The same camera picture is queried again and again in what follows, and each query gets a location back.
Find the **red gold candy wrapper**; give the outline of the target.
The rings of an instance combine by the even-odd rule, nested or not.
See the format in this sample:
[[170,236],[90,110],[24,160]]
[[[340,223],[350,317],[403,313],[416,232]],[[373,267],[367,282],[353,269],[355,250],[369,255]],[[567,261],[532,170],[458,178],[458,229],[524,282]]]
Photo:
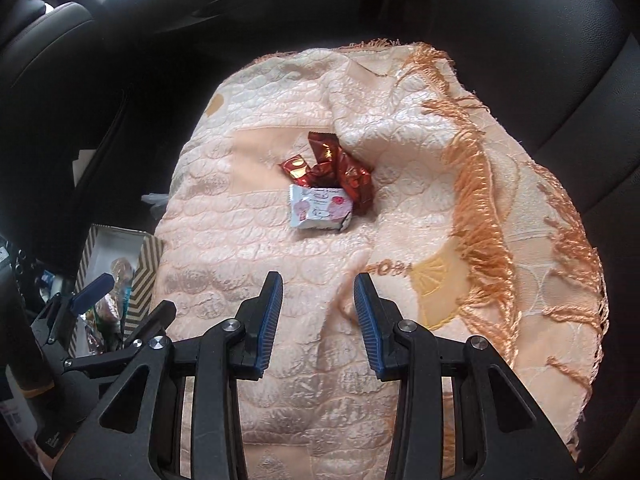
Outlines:
[[342,148],[335,133],[308,133],[307,140],[316,163],[312,166],[302,155],[280,163],[286,176],[303,188],[341,188],[352,200],[355,214],[366,214],[373,206],[373,168]]

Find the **clear bag brown nuts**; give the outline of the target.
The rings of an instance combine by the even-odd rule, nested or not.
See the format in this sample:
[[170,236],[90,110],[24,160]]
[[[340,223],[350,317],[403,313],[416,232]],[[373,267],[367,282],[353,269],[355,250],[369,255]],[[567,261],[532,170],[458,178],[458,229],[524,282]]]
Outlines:
[[122,348],[134,268],[126,258],[120,257],[112,261],[106,273],[113,275],[113,289],[84,313],[90,348],[99,353]]

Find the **striped white cardboard box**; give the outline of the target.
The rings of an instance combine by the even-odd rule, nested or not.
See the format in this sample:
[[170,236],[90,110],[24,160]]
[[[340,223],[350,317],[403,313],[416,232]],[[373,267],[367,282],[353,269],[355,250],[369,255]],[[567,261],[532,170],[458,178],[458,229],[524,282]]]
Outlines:
[[82,292],[103,274],[111,275],[113,287],[78,314],[68,349],[73,358],[97,356],[124,346],[151,310],[163,250],[163,241],[149,233],[91,226],[74,292]]

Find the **white papers in seat pocket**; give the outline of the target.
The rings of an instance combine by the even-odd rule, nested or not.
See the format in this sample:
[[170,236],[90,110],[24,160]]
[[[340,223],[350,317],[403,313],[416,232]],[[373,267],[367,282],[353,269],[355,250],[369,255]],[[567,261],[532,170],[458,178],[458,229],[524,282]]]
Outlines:
[[77,157],[72,161],[72,175],[75,186],[80,182],[95,154],[96,150],[80,150]]

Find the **black front car seat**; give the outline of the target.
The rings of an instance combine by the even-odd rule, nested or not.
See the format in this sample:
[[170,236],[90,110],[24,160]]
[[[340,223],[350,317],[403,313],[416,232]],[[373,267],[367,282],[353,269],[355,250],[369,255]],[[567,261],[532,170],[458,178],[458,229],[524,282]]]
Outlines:
[[1,235],[68,274],[90,223],[88,185],[73,163],[114,122],[114,75],[99,24],[74,2],[1,50]]

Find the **black car seat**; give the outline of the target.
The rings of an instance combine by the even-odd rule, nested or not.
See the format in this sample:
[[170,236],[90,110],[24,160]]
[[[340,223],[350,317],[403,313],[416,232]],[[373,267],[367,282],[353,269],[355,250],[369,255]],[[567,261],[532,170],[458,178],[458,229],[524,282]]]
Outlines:
[[578,434],[605,479],[639,474],[639,40],[613,0],[431,0],[428,36],[566,188],[610,300]]
[[1,235],[68,274],[90,223],[88,185],[73,163],[114,122],[114,75],[99,24],[74,2],[1,50]]

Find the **peach fringed blanket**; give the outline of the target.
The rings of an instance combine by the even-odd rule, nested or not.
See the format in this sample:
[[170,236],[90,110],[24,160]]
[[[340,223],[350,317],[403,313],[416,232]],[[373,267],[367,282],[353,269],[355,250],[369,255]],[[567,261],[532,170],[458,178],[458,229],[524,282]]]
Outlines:
[[[342,231],[290,223],[282,164],[333,133],[372,171],[373,205]],[[569,448],[608,328],[596,250],[559,180],[457,80],[445,52],[387,41],[260,58],[214,92],[156,228],[154,297],[170,336],[204,334],[283,278],[270,365],[239,385],[253,479],[379,479],[398,387],[367,361],[352,283],[437,336],[479,334]]]

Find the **black rear car seat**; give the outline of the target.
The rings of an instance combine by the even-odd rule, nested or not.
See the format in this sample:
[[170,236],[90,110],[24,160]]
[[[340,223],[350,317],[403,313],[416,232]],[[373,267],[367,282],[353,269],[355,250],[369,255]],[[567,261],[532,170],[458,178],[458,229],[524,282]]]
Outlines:
[[428,36],[566,188],[610,300],[578,434],[605,479],[639,474],[639,40],[613,0],[431,0]]

